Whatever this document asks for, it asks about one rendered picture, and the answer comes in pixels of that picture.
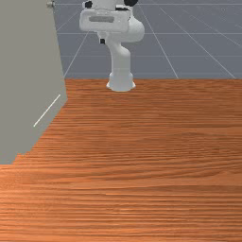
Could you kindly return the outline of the pale grey cabinet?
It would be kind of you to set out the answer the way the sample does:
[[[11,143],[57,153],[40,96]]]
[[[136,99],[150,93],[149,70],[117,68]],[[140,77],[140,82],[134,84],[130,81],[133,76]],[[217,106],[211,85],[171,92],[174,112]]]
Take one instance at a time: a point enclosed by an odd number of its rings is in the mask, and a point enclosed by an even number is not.
[[[29,152],[66,100],[54,0],[0,0],[0,164]]]

